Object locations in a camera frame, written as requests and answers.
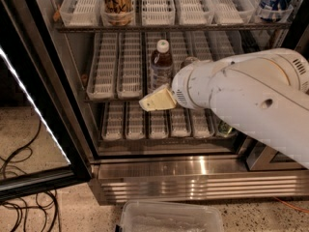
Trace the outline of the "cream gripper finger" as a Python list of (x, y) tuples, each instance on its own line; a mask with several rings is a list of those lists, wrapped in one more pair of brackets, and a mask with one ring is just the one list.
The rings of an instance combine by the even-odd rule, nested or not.
[(139, 101), (145, 111), (168, 110), (176, 107), (170, 86), (163, 84)]

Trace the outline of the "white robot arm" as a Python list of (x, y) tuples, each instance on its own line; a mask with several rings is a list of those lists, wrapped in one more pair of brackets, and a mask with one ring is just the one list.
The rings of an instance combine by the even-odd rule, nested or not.
[(309, 63), (274, 48), (197, 60), (139, 101), (146, 111), (210, 109), (238, 131), (309, 168)]

